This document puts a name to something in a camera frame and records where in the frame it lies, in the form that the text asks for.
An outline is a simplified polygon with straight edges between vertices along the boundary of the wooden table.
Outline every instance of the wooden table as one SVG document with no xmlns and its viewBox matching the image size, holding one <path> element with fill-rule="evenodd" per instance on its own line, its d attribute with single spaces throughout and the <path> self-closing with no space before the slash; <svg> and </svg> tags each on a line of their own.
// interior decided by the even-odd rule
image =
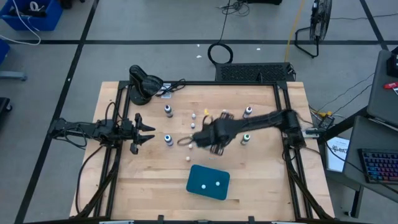
<svg viewBox="0 0 398 224">
<path fill-rule="evenodd" d="M 116 98 L 118 82 L 104 82 L 99 93 L 94 121 L 104 119 L 105 109 Z M 292 108 L 301 117 L 311 121 L 303 83 L 288 83 Z M 164 106 L 174 110 L 173 118 L 167 118 Z M 240 118 L 244 109 L 252 106 L 253 115 L 276 110 L 271 86 L 186 86 L 173 94 L 171 99 L 153 97 L 144 106 L 129 105 L 129 118 L 140 113 L 143 123 L 156 128 L 148 134 L 155 138 L 139 147 L 138 155 L 129 151 L 130 142 L 123 144 L 123 152 L 116 184 L 112 211 L 113 220 L 213 220 L 246 221 L 254 216 L 256 221 L 291 221 L 294 212 L 288 175 L 282 160 L 282 141 L 276 128 L 250 132 L 251 140 L 240 145 L 239 134 L 220 156 L 211 155 L 199 148 L 189 150 L 176 144 L 177 140 L 201 130 L 204 109 L 219 116 L 223 109 Z M 191 115 L 195 113 L 196 128 L 191 129 Z M 175 144 L 166 146 L 164 136 L 170 134 Z M 316 140 L 307 140 L 308 147 L 318 150 Z M 84 160 L 98 148 L 98 142 L 90 141 Z M 103 149 L 86 165 L 80 182 L 79 201 L 83 207 L 98 188 L 104 158 Z M 321 158 L 317 153 L 302 149 L 302 162 L 309 191 L 325 209 L 334 216 Z M 231 181 L 224 201 L 195 195 L 185 190 L 190 168 L 199 164 L 230 173 Z M 298 189 L 301 214 L 304 217 L 302 194 Z M 101 215 L 105 214 L 108 193 L 104 194 Z M 71 215 L 75 215 L 72 206 Z"/>
</svg>

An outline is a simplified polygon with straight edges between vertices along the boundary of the concrete floor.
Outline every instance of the concrete floor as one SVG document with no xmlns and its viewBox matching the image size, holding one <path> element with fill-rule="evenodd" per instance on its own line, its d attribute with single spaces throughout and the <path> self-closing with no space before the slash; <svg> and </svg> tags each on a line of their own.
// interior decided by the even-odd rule
<svg viewBox="0 0 398 224">
<path fill-rule="evenodd" d="M 224 15 L 215 9 L 227 0 L 100 0 L 87 40 L 197 40 L 218 39 Z M 0 217 L 13 223 L 35 166 L 63 84 L 75 55 L 93 0 L 64 11 L 53 32 L 39 32 L 44 40 L 75 40 L 40 46 L 11 45 L 0 70 L 26 72 L 26 82 L 0 81 L 0 96 L 9 97 L 14 110 L 0 130 Z M 372 14 L 397 12 L 396 0 L 367 0 Z M 309 24 L 312 1 L 307 0 L 297 28 Z M 229 16 L 224 39 L 287 40 L 300 1 L 284 0 L 280 6 L 251 5 L 247 17 Z M 332 17 L 366 17 L 359 0 L 334 0 Z M 398 16 L 376 18 L 384 40 L 398 40 Z M 0 34 L 13 39 L 34 39 L 28 32 L 16 32 L 0 21 Z M 307 40 L 303 33 L 300 39 Z M 326 40 L 377 40 L 368 20 L 332 20 Z M 233 44 L 234 62 L 282 62 L 285 45 Z M 315 50 L 312 45 L 305 46 Z M 70 121 L 91 121 L 101 82 L 128 78 L 128 68 L 137 64 L 147 73 L 164 80 L 214 80 L 215 68 L 207 59 L 208 44 L 131 45 L 86 44 L 80 55 L 61 117 Z M 290 48 L 289 62 L 304 82 L 309 103 L 320 108 L 326 101 L 372 74 L 381 46 L 322 45 L 320 56 L 311 59 Z M 216 60 L 226 60 L 215 49 Z M 334 111 L 358 94 L 371 79 L 328 105 Z M 368 102 L 369 90 L 339 112 L 349 116 Z M 83 151 L 64 142 L 53 141 L 25 222 L 67 218 L 75 192 L 76 177 Z M 343 212 L 351 207 L 354 192 L 328 181 L 337 218 L 352 222 L 398 223 L 398 204 L 365 191 L 359 219 Z"/>
</svg>

